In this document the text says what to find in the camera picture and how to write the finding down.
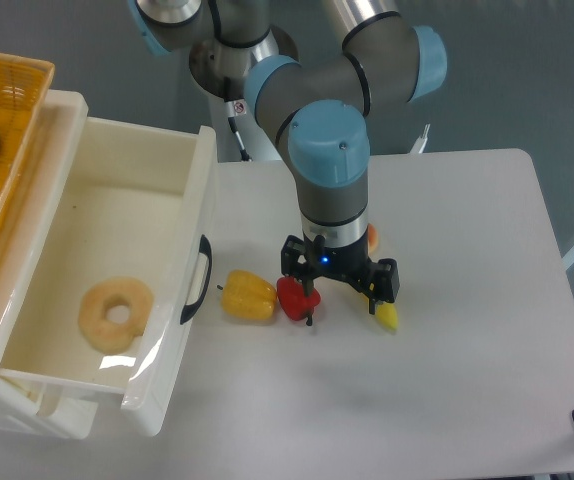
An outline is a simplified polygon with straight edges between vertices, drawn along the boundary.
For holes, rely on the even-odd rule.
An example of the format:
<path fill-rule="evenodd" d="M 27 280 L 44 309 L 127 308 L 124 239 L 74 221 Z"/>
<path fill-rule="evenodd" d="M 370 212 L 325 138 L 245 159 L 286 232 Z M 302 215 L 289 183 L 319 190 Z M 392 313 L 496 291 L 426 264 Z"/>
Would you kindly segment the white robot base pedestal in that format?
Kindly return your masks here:
<path fill-rule="evenodd" d="M 243 98 L 251 68 L 273 55 L 298 56 L 292 38 L 274 25 L 259 43 L 250 47 L 234 48 L 211 39 L 193 46 L 190 51 L 190 72 L 208 99 L 221 163 L 280 158 Z"/>

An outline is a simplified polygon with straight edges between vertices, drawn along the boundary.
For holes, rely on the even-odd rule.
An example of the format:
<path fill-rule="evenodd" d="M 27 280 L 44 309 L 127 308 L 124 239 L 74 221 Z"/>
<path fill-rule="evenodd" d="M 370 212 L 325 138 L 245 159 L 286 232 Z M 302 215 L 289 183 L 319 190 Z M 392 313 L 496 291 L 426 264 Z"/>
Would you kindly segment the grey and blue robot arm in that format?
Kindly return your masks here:
<path fill-rule="evenodd" d="M 302 236 L 289 237 L 281 271 L 311 293 L 329 278 L 370 307 L 400 288 L 392 259 L 368 254 L 366 117 L 410 103 L 447 75 L 446 47 L 428 26 L 410 26 L 393 1 L 329 1 L 341 42 L 336 60 L 303 67 L 277 39 L 266 1 L 133 1 L 132 17 L 157 55 L 191 48 L 192 74 L 224 102 L 241 101 L 290 170 Z"/>

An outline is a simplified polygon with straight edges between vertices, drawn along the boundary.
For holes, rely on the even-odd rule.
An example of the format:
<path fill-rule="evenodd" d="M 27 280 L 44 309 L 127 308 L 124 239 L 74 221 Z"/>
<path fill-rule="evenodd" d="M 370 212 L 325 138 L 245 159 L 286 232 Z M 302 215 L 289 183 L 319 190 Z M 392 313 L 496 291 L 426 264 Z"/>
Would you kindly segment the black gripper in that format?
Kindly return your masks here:
<path fill-rule="evenodd" d="M 394 303 L 398 295 L 396 260 L 373 261 L 366 234 L 339 248 L 327 246 L 322 236 L 311 241 L 289 235 L 281 249 L 281 273 L 301 282 L 306 298 L 312 295 L 319 277 L 348 284 L 366 296 L 369 314 L 376 313 L 379 302 Z"/>

